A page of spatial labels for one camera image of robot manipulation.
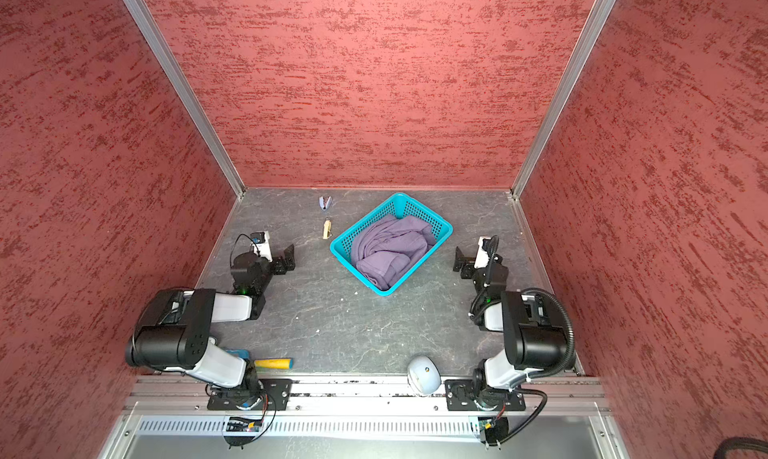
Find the red wall panel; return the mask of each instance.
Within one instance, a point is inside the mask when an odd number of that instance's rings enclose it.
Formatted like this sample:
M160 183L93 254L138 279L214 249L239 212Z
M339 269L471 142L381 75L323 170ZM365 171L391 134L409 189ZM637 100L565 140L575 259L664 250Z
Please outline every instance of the red wall panel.
M0 0L0 457L92 457L234 201L120 0Z
M509 187L594 0L146 0L246 185Z
M633 457L768 438L766 0L619 0L523 204Z

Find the purple cloth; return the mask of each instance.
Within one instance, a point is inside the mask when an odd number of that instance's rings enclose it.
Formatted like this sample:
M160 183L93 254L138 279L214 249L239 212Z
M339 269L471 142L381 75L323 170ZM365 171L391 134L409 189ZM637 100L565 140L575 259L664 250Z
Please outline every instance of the purple cloth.
M387 214L370 224L352 241L352 265L377 288L391 288L435 245L432 225L407 215Z

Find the vented metal panel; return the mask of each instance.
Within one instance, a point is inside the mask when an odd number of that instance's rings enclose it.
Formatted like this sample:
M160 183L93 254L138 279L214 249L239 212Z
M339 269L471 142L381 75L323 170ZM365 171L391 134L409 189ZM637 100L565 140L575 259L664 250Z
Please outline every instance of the vented metal panel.
M136 435L224 435L229 416L147 416ZM226 433L254 435L258 433ZM476 441L476 417L275 417L265 435Z

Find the yellow tool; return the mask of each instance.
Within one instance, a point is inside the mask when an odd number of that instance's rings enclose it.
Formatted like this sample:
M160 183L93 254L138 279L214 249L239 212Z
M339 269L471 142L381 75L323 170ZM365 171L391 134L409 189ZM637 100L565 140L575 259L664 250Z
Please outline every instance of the yellow tool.
M322 238L328 239L331 236L331 220L326 219L325 224L322 225Z
M290 369L293 368L293 359L280 358L280 359L256 359L254 365L257 368L266 369Z

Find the blue plastic basket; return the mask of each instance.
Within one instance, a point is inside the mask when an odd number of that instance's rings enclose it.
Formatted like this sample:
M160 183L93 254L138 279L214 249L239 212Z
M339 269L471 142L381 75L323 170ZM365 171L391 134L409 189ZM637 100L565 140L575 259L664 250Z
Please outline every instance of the blue plastic basket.
M423 219L432 224L432 234L435 236L437 243L435 246L424 254L424 257L418 260L411 270L406 272L399 281L397 281L389 290L380 291L371 281L366 279L366 276L362 275L360 271L355 269L355 266L350 262L350 250L352 249L352 241L355 240L355 236L368 227L370 224L378 221L380 218L387 214L394 214L397 218L403 218L407 215L415 215L416 217ZM435 214L429 207L421 204L419 201L410 197L407 194L399 192L382 202L379 207L373 209L370 214L366 215L352 227L348 228L339 237L333 239L331 243L331 252L339 259L344 267L350 270L355 277L366 285L369 289L376 292L378 295L390 295L396 291L400 284L406 281L408 277L418 269L418 266L423 264L427 258L434 253L442 243L453 233L453 226L448 223L444 218Z

